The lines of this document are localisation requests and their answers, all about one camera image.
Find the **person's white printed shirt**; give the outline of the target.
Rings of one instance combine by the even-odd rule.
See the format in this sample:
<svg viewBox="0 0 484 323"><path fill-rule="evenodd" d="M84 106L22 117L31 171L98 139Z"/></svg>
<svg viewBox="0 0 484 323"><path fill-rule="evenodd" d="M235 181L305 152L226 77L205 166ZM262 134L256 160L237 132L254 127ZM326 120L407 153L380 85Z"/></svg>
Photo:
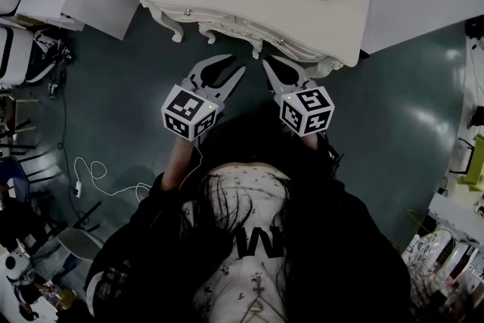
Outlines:
<svg viewBox="0 0 484 323"><path fill-rule="evenodd" d="M231 252L194 296L206 323L288 323L280 211L289 181L267 163L227 163L209 172L207 210L195 201L183 206L190 225L213 216L229 233Z"/></svg>

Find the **person's left forearm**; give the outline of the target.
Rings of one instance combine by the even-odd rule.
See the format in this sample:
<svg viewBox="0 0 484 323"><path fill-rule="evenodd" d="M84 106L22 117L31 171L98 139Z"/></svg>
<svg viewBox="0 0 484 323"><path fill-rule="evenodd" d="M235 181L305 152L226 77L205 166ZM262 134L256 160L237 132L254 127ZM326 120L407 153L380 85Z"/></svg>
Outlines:
<svg viewBox="0 0 484 323"><path fill-rule="evenodd" d="M178 137L160 183L162 191L178 190L201 160L194 143Z"/></svg>

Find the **person's black jacket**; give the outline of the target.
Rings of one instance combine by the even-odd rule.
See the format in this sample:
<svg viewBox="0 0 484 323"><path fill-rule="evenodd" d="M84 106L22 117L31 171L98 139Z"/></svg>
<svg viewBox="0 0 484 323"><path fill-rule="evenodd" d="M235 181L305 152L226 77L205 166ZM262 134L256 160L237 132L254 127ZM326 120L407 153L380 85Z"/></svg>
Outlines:
<svg viewBox="0 0 484 323"><path fill-rule="evenodd" d="M183 206L195 201L207 210L209 172L227 163L267 163L290 180L280 211L288 323L409 323L407 267L365 204L336 179L337 156L317 136L312 150L267 113L211 129L182 186L162 191L160 174L96 257L86 282L93 323L206 323L194 296L231 252L229 233L213 216L190 225Z"/></svg>

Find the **white plastic chair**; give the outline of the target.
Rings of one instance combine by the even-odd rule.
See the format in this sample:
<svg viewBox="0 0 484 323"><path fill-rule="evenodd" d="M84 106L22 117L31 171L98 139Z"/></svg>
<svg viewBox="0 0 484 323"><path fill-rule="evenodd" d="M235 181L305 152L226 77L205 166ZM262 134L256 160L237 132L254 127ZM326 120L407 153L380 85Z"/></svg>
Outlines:
<svg viewBox="0 0 484 323"><path fill-rule="evenodd" d="M72 255L87 262L93 262L104 245L80 228L65 228L56 238Z"/></svg>

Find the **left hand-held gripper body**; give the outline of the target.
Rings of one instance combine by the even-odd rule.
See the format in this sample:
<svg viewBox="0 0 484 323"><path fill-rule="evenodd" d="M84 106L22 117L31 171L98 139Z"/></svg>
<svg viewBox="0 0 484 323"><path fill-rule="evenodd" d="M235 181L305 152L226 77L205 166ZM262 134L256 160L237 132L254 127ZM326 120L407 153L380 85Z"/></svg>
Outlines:
<svg viewBox="0 0 484 323"><path fill-rule="evenodd" d="M184 79L181 85L173 86L163 103L163 125L176 135L194 141L215 125L225 99L225 86L202 87L194 80Z"/></svg>

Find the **green chair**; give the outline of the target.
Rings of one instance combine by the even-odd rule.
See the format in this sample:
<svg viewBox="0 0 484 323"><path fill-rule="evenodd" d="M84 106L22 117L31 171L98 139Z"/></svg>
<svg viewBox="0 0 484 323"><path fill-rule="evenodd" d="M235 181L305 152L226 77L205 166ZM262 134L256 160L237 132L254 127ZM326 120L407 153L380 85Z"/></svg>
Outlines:
<svg viewBox="0 0 484 323"><path fill-rule="evenodd" d="M474 146L467 164L467 171L458 176L457 183L470 191L484 192L484 136L474 137Z"/></svg>

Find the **blue chair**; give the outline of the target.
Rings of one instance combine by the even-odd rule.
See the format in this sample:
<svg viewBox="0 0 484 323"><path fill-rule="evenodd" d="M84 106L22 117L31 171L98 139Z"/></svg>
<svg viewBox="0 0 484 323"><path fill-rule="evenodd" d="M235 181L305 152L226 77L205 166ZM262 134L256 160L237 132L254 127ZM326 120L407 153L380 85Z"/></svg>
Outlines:
<svg viewBox="0 0 484 323"><path fill-rule="evenodd" d="M0 188L14 189L15 197L26 202L29 196L29 180L15 157L0 157Z"/></svg>

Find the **patterned fabric bag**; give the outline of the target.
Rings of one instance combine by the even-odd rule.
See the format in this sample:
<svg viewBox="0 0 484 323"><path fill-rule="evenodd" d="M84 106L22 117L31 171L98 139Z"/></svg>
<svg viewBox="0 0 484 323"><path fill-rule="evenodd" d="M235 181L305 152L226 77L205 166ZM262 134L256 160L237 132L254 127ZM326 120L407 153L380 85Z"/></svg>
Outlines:
<svg viewBox="0 0 484 323"><path fill-rule="evenodd" d="M402 253L402 259L412 271L422 275L437 273L455 248L449 230L440 229L424 236L416 234Z"/></svg>

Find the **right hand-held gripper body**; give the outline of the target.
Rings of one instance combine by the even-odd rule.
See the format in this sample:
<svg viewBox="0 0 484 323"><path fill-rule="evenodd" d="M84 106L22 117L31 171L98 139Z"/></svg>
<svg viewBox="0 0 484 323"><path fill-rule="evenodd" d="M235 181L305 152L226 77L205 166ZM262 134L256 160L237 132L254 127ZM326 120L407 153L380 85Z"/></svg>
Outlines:
<svg viewBox="0 0 484 323"><path fill-rule="evenodd" d="M275 88L274 94L279 105L280 121L298 136L328 128L335 105L324 86L290 92Z"/></svg>

